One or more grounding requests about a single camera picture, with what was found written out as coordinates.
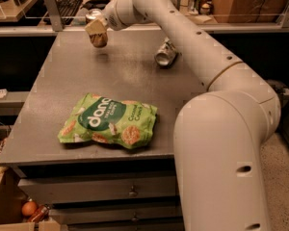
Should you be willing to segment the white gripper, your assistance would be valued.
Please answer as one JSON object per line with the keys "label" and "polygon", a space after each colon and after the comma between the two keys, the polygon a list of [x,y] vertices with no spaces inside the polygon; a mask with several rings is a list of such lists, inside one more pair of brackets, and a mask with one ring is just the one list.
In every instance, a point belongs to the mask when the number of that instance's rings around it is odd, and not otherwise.
{"label": "white gripper", "polygon": [[[108,26],[115,31],[142,22],[142,15],[134,8],[132,0],[112,0],[106,5],[103,14]],[[85,30],[90,36],[107,32],[100,19],[91,20]]]}

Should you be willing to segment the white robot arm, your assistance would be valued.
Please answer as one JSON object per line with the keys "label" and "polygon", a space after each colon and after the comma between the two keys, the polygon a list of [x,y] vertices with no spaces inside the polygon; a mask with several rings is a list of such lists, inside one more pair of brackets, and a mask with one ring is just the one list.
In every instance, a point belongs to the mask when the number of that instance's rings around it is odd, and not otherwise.
{"label": "white robot arm", "polygon": [[112,0],[100,18],[100,33],[157,24],[205,89],[173,129],[185,231],[271,231],[260,147],[280,121],[276,92],[175,0]]}

